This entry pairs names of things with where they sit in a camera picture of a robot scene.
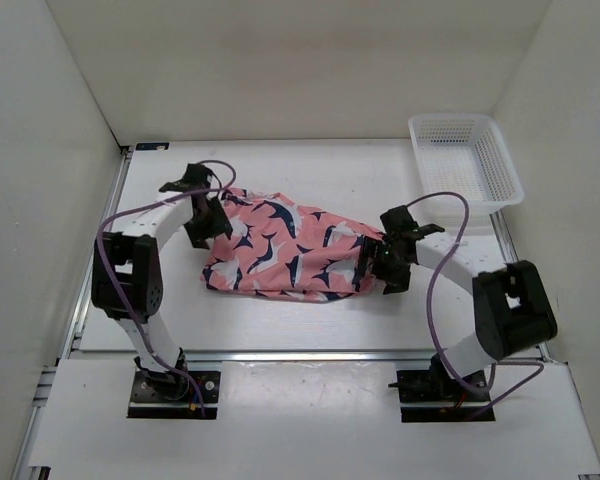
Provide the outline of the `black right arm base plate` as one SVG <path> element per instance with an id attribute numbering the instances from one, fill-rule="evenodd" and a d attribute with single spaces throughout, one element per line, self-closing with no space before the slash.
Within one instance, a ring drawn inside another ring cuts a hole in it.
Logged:
<path id="1" fill-rule="evenodd" d="M 403 424 L 480 423 L 496 420 L 491 396 L 443 377 L 444 370 L 402 368 L 388 388 L 398 394 Z"/>

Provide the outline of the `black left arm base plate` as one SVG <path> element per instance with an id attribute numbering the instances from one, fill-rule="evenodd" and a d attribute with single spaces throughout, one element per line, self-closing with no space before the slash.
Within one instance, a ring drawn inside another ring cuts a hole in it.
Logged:
<path id="1" fill-rule="evenodd" d="M 191 371 L 197 391 L 184 379 L 173 387 L 157 387 L 137 371 L 132 383 L 127 417 L 131 419 L 215 420 L 221 386 L 221 372 Z"/>

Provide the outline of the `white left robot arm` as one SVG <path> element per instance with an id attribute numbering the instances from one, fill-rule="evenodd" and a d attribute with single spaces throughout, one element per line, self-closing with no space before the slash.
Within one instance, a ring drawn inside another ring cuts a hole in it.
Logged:
<path id="1" fill-rule="evenodd" d="M 207 249 L 232 227 L 220 194 L 236 171 L 220 160 L 186 166 L 182 177 L 161 186 L 151 203 L 119 211 L 101 223 L 94 240 L 91 302 L 127 334 L 138 354 L 138 368 L 155 377 L 168 400 L 186 395 L 186 360 L 171 338 L 160 309 L 164 284 L 160 252 L 178 230 L 194 249 Z"/>

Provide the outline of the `pink shark print shorts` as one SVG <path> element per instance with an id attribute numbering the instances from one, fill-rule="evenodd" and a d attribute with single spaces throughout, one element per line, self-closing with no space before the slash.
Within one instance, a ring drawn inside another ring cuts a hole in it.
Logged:
<path id="1" fill-rule="evenodd" d="M 281 193 L 232 188 L 221 205 L 232 234 L 213 242 L 200 276 L 207 289 L 311 303 L 374 290 L 374 276 L 355 268 L 363 240 L 381 231 Z"/>

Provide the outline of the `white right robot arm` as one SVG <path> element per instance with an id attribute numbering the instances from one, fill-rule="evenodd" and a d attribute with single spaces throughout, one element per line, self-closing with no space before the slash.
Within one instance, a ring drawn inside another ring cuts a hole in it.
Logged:
<path id="1" fill-rule="evenodd" d="M 468 377 L 530 347 L 553 339 L 557 322 L 539 271 L 530 261 L 506 263 L 481 271 L 473 250 L 436 224 L 420 225 L 406 206 L 381 215 L 384 232 L 364 236 L 354 277 L 370 274 L 385 284 L 385 295 L 409 289 L 411 267 L 432 271 L 425 308 L 436 349 L 431 359 L 429 387 L 440 399 L 457 396 Z M 445 277 L 472 296 L 474 332 L 451 347 L 439 341 L 433 320 L 433 293 Z"/>

